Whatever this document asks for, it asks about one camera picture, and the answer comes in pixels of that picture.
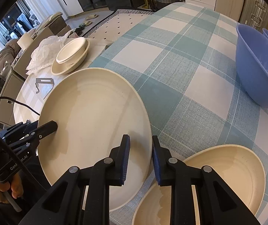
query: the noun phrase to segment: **human hand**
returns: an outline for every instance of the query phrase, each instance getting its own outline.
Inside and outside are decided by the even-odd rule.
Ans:
[[[11,185],[9,184],[9,182],[4,183],[4,184],[0,183],[0,202],[1,203],[5,203],[5,204],[9,203],[9,201],[6,199],[6,197],[4,196],[2,192],[5,192],[9,190],[10,188],[12,190],[12,197],[14,199],[21,197],[23,195],[24,189],[22,186],[22,180],[18,173],[16,173],[13,176]]]

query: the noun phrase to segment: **silver suitcase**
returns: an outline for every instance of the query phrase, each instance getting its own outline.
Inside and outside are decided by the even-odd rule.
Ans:
[[[239,22],[262,32],[268,27],[267,3],[264,0],[244,0]]]

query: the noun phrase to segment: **tablecloth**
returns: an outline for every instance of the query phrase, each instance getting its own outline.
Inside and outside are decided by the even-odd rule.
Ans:
[[[234,20],[195,4],[173,3],[126,32],[90,67],[115,71],[133,85],[153,135],[173,156],[185,159],[223,144],[253,150],[266,173],[256,217],[268,224],[268,109],[257,105],[240,84],[236,42]],[[153,178],[151,173],[132,201],[110,213],[113,222],[131,224]]]

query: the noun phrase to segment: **floor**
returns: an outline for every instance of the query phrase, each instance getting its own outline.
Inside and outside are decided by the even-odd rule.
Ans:
[[[83,30],[83,33],[86,33],[88,30],[90,30],[93,26],[95,26],[98,22],[102,21],[104,18],[106,18],[107,16],[109,16],[110,14],[112,14],[113,11],[108,10],[104,10],[104,9],[95,9],[92,11],[88,11],[87,13],[82,13],[78,16],[75,16],[74,18],[70,18],[68,20],[66,20],[66,24],[69,25],[72,29],[78,28],[79,24],[82,24],[85,20],[85,18],[90,15],[90,14],[98,14],[98,16],[95,19],[90,19],[89,21],[92,22],[92,24],[90,24],[89,26],[85,27],[85,29]]]

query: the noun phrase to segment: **finger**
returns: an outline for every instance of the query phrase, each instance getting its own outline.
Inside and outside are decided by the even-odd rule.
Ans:
[[[8,189],[10,189],[10,184],[9,182],[6,182],[4,184],[0,183],[0,191],[5,192]]]
[[[22,180],[18,173],[13,176],[13,179],[11,182],[11,190],[12,190],[12,197],[15,199],[18,197],[21,197],[24,193]]]

